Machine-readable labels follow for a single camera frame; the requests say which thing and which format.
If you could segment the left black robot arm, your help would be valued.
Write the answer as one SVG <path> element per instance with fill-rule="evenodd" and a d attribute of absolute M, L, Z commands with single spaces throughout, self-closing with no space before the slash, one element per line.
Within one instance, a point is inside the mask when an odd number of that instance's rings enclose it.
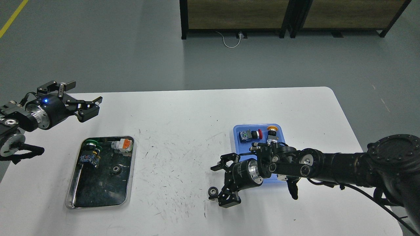
<path fill-rule="evenodd" d="M 49 130 L 70 116 L 83 123 L 99 114 L 103 98 L 85 101 L 66 94 L 75 85 L 75 81 L 50 81 L 28 92 L 19 103 L 12 100 L 1 106 L 1 161 L 17 164 L 44 153 L 44 148 L 26 144 L 25 132 Z"/>

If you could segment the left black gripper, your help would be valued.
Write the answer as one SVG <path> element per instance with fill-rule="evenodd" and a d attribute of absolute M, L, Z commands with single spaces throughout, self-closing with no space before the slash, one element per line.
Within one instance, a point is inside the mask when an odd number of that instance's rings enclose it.
<path fill-rule="evenodd" d="M 47 82 L 36 90 L 36 95 L 41 97 L 26 104 L 26 111 L 35 117 L 38 128 L 48 130 L 63 122 L 69 116 L 77 117 L 84 123 L 99 114 L 103 97 L 99 96 L 93 101 L 77 100 L 71 96 L 64 99 L 65 92 L 76 86 L 76 81 Z M 57 95 L 47 95 L 57 91 Z"/>

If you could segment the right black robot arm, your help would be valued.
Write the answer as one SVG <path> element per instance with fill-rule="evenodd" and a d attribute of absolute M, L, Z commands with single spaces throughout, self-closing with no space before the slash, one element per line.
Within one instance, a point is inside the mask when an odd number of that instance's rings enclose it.
<path fill-rule="evenodd" d="M 409 134 L 386 136 L 367 145 L 366 152 L 323 153 L 295 149 L 283 142 L 253 143 L 242 154 L 220 157 L 212 171 L 224 170 L 224 186 L 208 190 L 209 200 L 228 208 L 241 203 L 239 191 L 259 187 L 273 174 L 285 177 L 288 191 L 298 199 L 297 182 L 306 178 L 317 186 L 340 186 L 363 194 L 419 235 L 419 137 Z"/>

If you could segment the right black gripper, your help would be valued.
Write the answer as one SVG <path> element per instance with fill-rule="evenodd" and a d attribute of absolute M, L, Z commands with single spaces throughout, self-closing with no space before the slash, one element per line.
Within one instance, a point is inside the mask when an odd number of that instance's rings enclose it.
<path fill-rule="evenodd" d="M 236 153 L 223 154 L 219 162 L 210 168 L 212 171 L 225 170 L 233 177 L 232 184 L 222 187 L 217 199 L 220 207 L 229 208 L 242 202 L 239 191 L 248 188 L 259 187 L 263 184 L 263 178 L 259 174 L 258 162 L 254 158 L 240 161 L 240 155 Z"/>

